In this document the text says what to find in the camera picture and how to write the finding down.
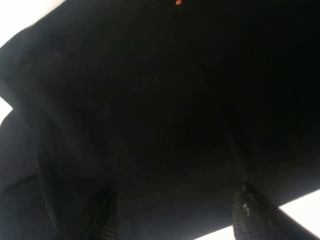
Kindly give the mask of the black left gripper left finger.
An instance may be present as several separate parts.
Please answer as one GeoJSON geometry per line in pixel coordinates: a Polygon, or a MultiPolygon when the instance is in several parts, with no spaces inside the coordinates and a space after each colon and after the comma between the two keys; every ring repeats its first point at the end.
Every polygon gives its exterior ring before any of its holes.
{"type": "Polygon", "coordinates": [[[117,240],[119,231],[119,198],[117,191],[104,186],[98,195],[100,203],[91,217],[83,240],[117,240]]]}

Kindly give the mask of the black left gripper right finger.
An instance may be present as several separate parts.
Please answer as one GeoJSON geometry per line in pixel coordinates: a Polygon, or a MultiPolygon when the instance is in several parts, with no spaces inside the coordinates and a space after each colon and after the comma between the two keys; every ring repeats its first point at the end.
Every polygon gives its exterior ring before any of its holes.
{"type": "Polygon", "coordinates": [[[237,240],[301,240],[303,230],[249,182],[234,195],[232,210],[237,240]]]}

